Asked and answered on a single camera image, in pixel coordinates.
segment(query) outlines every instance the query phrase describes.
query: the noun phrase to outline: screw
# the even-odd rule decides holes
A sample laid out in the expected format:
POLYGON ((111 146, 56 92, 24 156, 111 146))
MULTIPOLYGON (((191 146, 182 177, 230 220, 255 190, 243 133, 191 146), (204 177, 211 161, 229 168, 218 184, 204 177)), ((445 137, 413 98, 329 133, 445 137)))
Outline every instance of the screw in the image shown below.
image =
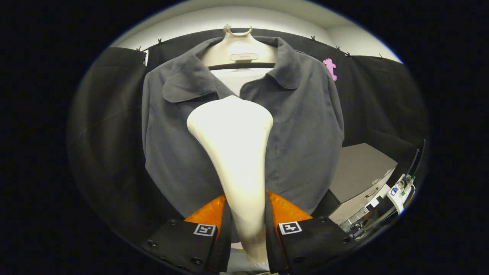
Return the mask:
POLYGON ((202 263, 202 259, 200 258, 197 258, 197 257, 193 257, 192 258, 192 261, 196 264, 196 265, 199 265, 202 263))

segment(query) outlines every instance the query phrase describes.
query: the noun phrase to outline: hanger label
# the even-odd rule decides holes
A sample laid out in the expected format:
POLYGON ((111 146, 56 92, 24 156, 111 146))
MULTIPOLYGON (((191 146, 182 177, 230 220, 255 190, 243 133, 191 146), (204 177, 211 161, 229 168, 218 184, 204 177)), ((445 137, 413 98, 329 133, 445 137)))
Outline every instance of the hanger label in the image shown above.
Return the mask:
POLYGON ((231 54, 229 59, 231 59, 231 60, 255 60, 255 59, 258 59, 258 54, 256 54, 256 53, 235 53, 235 54, 231 54))

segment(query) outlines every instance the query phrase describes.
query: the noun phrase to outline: white wall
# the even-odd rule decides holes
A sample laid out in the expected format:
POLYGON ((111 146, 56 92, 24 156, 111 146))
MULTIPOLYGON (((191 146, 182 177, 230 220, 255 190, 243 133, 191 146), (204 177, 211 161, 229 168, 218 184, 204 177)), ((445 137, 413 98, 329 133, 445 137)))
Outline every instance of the white wall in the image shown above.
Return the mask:
POLYGON ((327 33, 343 52, 351 55, 382 56, 402 63, 384 43, 358 26, 331 27, 327 33))
POLYGON ((351 55, 379 57, 381 54, 384 58, 400 62, 382 42, 358 26, 324 29, 305 19, 282 12, 244 6, 207 8, 172 17, 111 46, 146 49, 157 44, 158 39, 166 41, 194 32, 222 29, 227 23, 232 25, 232 28, 248 28, 251 25, 257 29, 282 31, 307 38, 314 36, 317 41, 333 47, 340 46, 340 50, 351 55))

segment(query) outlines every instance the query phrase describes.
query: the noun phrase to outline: shirt sleeve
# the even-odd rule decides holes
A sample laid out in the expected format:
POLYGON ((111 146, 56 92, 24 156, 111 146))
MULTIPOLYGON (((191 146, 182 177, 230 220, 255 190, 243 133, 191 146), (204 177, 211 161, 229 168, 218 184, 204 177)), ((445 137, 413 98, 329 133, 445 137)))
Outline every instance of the shirt sleeve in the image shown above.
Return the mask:
POLYGON ((146 157, 146 132, 148 129, 148 119, 149 119, 149 109, 150 109, 150 84, 148 75, 144 77, 143 83, 143 96, 141 103, 141 131, 142 131, 142 142, 143 142, 143 152, 144 157, 146 157))
POLYGON ((339 101, 338 90, 336 89, 336 84, 334 83, 333 76, 327 67, 323 64, 323 70, 327 76, 328 81, 328 94, 330 96, 331 104, 333 106, 334 114, 336 116, 336 120, 338 122, 338 126, 341 132, 341 136, 343 140, 345 139, 345 125, 343 122, 343 111, 341 109, 341 104, 339 101))

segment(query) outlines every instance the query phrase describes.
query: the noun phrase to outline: white hanger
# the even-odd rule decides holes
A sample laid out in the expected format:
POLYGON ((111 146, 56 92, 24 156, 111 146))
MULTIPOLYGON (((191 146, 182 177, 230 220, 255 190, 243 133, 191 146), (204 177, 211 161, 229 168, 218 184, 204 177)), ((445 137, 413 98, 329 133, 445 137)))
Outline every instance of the white hanger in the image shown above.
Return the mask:
POLYGON ((245 68, 272 68, 277 62, 277 47, 254 39, 251 36, 252 26, 244 33, 233 33, 229 24, 222 30, 225 33, 224 39, 209 47, 200 59, 206 67, 212 69, 224 66, 232 69, 243 68, 242 65, 247 64, 245 68))

